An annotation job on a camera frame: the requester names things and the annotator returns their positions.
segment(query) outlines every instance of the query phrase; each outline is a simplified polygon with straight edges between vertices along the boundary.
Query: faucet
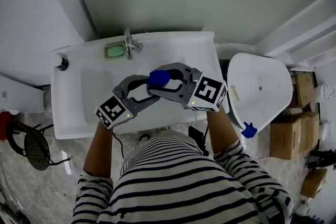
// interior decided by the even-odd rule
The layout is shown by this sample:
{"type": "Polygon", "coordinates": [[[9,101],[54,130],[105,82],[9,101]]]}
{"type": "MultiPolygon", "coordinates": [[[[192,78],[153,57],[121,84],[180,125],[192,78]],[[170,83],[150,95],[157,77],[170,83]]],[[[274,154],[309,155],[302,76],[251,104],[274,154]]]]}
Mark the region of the faucet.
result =
{"type": "Polygon", "coordinates": [[[124,31],[124,42],[125,42],[125,48],[126,48],[126,54],[127,59],[132,60],[132,50],[135,50],[137,52],[141,52],[143,49],[143,43],[142,42],[136,42],[133,40],[133,37],[130,33],[130,28],[126,27],[124,31]]]}

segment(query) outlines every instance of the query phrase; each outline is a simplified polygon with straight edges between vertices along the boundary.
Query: white sink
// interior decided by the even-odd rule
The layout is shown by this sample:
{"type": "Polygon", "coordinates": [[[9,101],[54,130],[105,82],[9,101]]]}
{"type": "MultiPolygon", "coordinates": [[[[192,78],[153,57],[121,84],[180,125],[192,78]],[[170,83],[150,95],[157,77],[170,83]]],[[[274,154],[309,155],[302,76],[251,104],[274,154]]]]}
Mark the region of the white sink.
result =
{"type": "MultiPolygon", "coordinates": [[[[66,71],[52,69],[51,99],[57,139],[93,136],[98,119],[94,109],[102,96],[125,77],[149,75],[161,66],[182,62],[200,71],[222,76],[213,43],[213,32],[162,32],[133,35],[143,42],[141,53],[133,51],[133,59],[104,59],[104,47],[123,42],[123,36],[95,40],[56,50],[66,55],[66,71]]],[[[145,85],[130,92],[138,100],[148,97],[145,85]]],[[[228,112],[225,98],[223,106],[228,112]]],[[[143,131],[171,124],[206,118],[205,112],[184,110],[181,104],[161,98],[138,114],[135,119],[114,128],[116,134],[143,131]]]]}
{"type": "Polygon", "coordinates": [[[286,66],[277,59],[251,54],[233,56],[227,71],[227,87],[229,116],[243,130],[247,122],[260,132],[292,99],[292,81],[286,66]]]}

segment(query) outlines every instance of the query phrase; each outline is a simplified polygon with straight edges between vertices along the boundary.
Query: cardboard box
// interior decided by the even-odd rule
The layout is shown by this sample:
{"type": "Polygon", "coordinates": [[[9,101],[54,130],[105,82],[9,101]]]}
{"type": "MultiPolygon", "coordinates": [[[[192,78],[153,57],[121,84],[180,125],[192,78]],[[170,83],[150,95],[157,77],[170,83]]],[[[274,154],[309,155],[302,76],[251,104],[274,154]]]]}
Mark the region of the cardboard box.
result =
{"type": "Polygon", "coordinates": [[[314,100],[314,85],[311,73],[292,77],[293,95],[288,108],[302,108],[314,100]]]}
{"type": "Polygon", "coordinates": [[[300,117],[300,149],[299,152],[306,152],[314,148],[319,140],[320,119],[319,115],[313,112],[304,112],[300,117]]]}
{"type": "Polygon", "coordinates": [[[303,112],[286,115],[271,123],[270,156],[293,159],[317,145],[319,115],[303,112]]]}
{"type": "Polygon", "coordinates": [[[315,198],[321,189],[327,171],[327,169],[313,169],[303,181],[300,194],[309,198],[315,198]]]}

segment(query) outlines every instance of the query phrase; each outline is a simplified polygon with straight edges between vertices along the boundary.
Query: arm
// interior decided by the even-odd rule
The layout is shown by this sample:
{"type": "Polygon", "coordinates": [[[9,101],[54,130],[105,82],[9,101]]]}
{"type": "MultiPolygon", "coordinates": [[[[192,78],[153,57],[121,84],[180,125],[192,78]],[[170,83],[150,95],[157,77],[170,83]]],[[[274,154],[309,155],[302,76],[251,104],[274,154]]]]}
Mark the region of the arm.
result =
{"type": "Polygon", "coordinates": [[[108,207],[113,191],[111,151],[112,133],[99,122],[78,181],[72,224],[96,223],[108,207]]]}
{"type": "Polygon", "coordinates": [[[110,178],[112,132],[99,122],[83,170],[88,174],[110,178]]]}
{"type": "Polygon", "coordinates": [[[222,152],[238,140],[223,107],[219,112],[207,112],[211,147],[214,154],[222,152]]]}
{"type": "Polygon", "coordinates": [[[293,204],[288,193],[245,154],[223,108],[218,113],[208,112],[207,118],[214,160],[251,192],[261,221],[279,220],[279,215],[271,217],[274,212],[282,212],[284,223],[289,223],[293,204]]]}

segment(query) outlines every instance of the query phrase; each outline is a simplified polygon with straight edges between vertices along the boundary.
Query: tiled floor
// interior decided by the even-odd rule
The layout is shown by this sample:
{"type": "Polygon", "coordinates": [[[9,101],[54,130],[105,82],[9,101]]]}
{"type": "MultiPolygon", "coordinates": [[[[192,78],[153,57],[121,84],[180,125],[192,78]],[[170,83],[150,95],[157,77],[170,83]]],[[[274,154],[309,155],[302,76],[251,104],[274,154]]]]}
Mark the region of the tiled floor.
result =
{"type": "MultiPolygon", "coordinates": [[[[46,126],[52,123],[50,89],[45,89],[46,112],[44,114],[24,115],[27,125],[33,126],[42,123],[46,126]]],[[[187,134],[188,127],[194,126],[205,132],[206,120],[178,124],[170,128],[187,134]]],[[[152,135],[157,130],[149,131],[152,135]]],[[[53,129],[45,133],[50,147],[53,161],[60,161],[66,156],[71,160],[58,166],[51,166],[45,171],[35,170],[28,160],[16,154],[7,141],[0,142],[0,187],[4,189],[8,199],[18,200],[23,206],[24,214],[32,223],[68,223],[71,217],[73,203],[76,196],[77,181],[85,160],[86,153],[92,138],[73,140],[55,139],[53,129]]],[[[138,147],[141,134],[119,136],[124,145],[124,154],[128,156],[138,147]]],[[[17,135],[18,144],[23,144],[23,135],[17,135]]],[[[206,141],[207,149],[212,156],[209,136],[206,141]]],[[[269,126],[259,132],[255,137],[242,140],[246,152],[276,178],[289,191],[294,201],[299,200],[301,184],[306,176],[305,159],[301,155],[292,161],[269,157],[270,130],[269,126]]],[[[118,141],[112,145],[112,174],[116,182],[120,177],[120,168],[123,159],[118,141]]]]}

